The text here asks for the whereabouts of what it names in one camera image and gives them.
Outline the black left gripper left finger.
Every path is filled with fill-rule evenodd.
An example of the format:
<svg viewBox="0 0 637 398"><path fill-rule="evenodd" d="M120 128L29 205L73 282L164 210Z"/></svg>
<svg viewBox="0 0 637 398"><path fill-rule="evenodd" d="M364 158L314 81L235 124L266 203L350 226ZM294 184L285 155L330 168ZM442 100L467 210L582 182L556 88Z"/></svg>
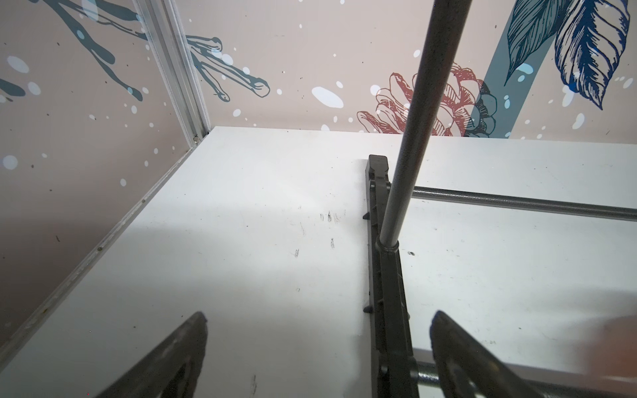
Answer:
<svg viewBox="0 0 637 398"><path fill-rule="evenodd" d="M192 397L207 345L207 319L194 313L100 397Z"/></svg>

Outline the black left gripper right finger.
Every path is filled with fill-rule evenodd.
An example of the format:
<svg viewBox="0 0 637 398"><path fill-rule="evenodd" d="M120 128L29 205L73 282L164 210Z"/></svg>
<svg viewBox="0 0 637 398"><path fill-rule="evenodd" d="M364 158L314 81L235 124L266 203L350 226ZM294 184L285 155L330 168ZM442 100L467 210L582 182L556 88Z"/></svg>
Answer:
<svg viewBox="0 0 637 398"><path fill-rule="evenodd" d="M434 316L430 338L444 396L541 396L446 313Z"/></svg>

